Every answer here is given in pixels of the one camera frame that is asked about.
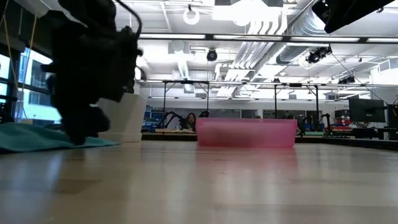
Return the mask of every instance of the black monitor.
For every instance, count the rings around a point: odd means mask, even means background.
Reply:
[[[382,100],[349,99],[349,116],[354,122],[385,123],[384,102]]]

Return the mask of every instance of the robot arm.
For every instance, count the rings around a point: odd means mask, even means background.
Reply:
[[[202,112],[199,114],[199,118],[208,118],[209,115],[210,115],[210,112],[209,112],[209,111],[202,111]]]
[[[172,114],[172,117],[170,118],[169,122],[167,122],[167,124],[164,125],[164,121],[167,119],[168,115]],[[174,113],[173,111],[167,112],[164,117],[162,118],[162,120],[159,121],[159,123],[157,124],[156,128],[167,128],[170,124],[170,122],[174,119],[174,118],[178,118],[180,120],[180,124],[182,124],[182,121],[185,121],[185,119]]]

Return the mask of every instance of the teal mat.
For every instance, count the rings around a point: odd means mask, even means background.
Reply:
[[[31,124],[0,124],[0,152],[32,152],[51,149],[114,146],[119,143],[98,138],[87,138],[82,146],[73,145],[68,136]]]

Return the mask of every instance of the ceiling light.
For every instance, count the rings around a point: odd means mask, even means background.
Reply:
[[[189,12],[194,12],[194,13],[195,13],[195,15],[193,16],[193,18],[191,18],[191,19],[188,18],[188,13],[189,13]],[[183,13],[183,15],[182,15],[182,18],[184,19],[184,22],[185,22],[186,24],[195,25],[195,24],[197,24],[197,23],[199,22],[199,20],[200,20],[199,11],[198,11],[197,9],[192,9],[192,8],[190,8],[190,5],[189,5],[188,9],[184,11],[184,13]]]
[[[210,84],[239,85],[243,84],[243,82],[210,82]]]
[[[241,41],[281,41],[281,36],[274,35],[214,35],[215,40],[241,40]]]
[[[398,43],[398,38],[368,38],[367,43]]]
[[[141,80],[140,82],[146,82],[146,83],[162,83],[162,80]]]
[[[289,47],[327,47],[329,44],[323,43],[286,43]]]
[[[141,34],[140,39],[152,39],[152,40],[204,40],[205,34]]]
[[[330,42],[348,42],[353,43],[359,41],[359,38],[356,37],[291,37],[291,41],[296,42],[321,42],[321,43],[330,43]]]

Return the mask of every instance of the pink plastic bin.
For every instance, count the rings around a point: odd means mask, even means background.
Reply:
[[[198,118],[199,146],[243,148],[294,147],[294,119]]]

